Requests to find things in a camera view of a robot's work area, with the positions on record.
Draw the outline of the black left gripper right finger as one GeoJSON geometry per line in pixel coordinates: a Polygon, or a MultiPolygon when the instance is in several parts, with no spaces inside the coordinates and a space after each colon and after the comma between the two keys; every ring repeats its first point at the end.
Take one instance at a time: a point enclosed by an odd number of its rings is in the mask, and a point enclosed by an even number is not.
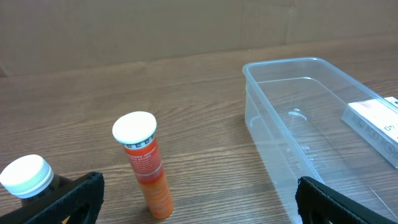
{"type": "Polygon", "coordinates": [[[303,224],[396,224],[309,176],[299,178],[295,200],[303,224]]]}

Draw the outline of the white blue Hansaplast box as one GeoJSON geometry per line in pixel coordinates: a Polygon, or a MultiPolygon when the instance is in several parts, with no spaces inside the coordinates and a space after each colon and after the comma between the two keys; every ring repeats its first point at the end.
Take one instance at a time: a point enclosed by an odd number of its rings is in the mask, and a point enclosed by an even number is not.
{"type": "Polygon", "coordinates": [[[397,168],[397,98],[349,103],[341,119],[397,168]]]}

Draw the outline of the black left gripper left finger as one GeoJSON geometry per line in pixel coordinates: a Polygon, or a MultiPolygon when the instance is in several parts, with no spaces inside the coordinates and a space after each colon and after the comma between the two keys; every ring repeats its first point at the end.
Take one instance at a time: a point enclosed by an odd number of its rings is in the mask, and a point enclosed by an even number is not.
{"type": "Polygon", "coordinates": [[[104,177],[89,172],[70,180],[59,175],[36,196],[21,200],[22,207],[1,217],[2,224],[95,223],[104,199],[104,177]]]}

